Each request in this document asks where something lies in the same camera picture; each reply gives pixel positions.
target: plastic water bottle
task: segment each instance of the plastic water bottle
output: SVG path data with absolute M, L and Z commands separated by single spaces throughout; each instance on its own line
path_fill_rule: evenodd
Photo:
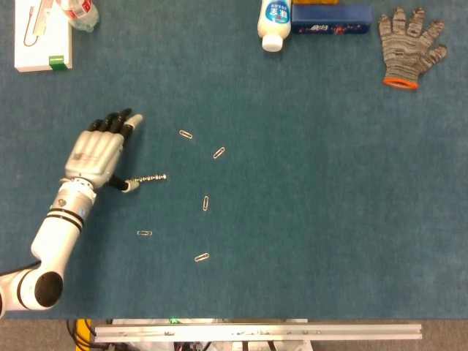
M 80 31 L 92 32 L 99 22 L 99 12 L 93 0 L 56 0 L 69 23 Z

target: blue box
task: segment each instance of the blue box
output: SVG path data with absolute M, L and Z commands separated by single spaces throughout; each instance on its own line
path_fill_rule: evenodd
M 291 28 L 298 34 L 364 34 L 374 18 L 370 4 L 292 6 Z

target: paper clip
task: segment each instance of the paper clip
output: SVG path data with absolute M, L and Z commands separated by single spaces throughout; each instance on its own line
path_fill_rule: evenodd
M 203 198 L 203 210 L 208 210 L 208 195 L 205 195 L 205 197 Z
M 195 262 L 201 262 L 201 261 L 207 260 L 208 258 L 210 258 L 210 254 L 205 252 L 204 254 L 200 254 L 196 256 Z
M 226 151 L 226 149 L 224 148 L 224 146 L 222 148 L 220 148 L 217 152 L 214 153 L 213 155 L 213 158 L 214 159 L 217 159 L 218 157 L 220 157 L 221 155 L 223 155 L 223 153 Z
M 141 236 L 152 236 L 152 235 L 153 235 L 153 232 L 151 232 L 150 230 L 138 230 L 138 231 L 137 231 L 137 235 L 141 235 Z
M 182 135 L 183 137 L 186 137 L 187 139 L 192 139 L 193 135 L 191 135 L 189 132 L 186 132 L 185 130 L 179 130 L 178 133 Z

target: green label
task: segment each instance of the green label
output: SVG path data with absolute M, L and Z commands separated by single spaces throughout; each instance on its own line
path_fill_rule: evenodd
M 49 56 L 49 66 L 54 71 L 64 71 L 68 69 L 68 67 L 65 66 L 63 55 Z

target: white box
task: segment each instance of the white box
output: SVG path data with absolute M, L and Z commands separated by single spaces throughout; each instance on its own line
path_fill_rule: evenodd
M 15 68 L 72 68 L 72 29 L 54 0 L 15 1 Z

